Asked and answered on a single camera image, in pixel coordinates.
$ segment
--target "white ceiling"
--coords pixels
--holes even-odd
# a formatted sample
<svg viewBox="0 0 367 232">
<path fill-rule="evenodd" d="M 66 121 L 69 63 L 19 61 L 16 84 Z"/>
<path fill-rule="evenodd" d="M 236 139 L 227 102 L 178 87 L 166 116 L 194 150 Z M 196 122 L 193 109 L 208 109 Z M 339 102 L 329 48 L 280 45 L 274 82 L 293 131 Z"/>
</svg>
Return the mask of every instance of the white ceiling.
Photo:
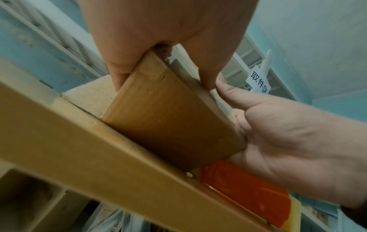
<svg viewBox="0 0 367 232">
<path fill-rule="evenodd" d="M 254 21 L 314 98 L 367 89 L 367 1 L 260 0 Z"/>
</svg>

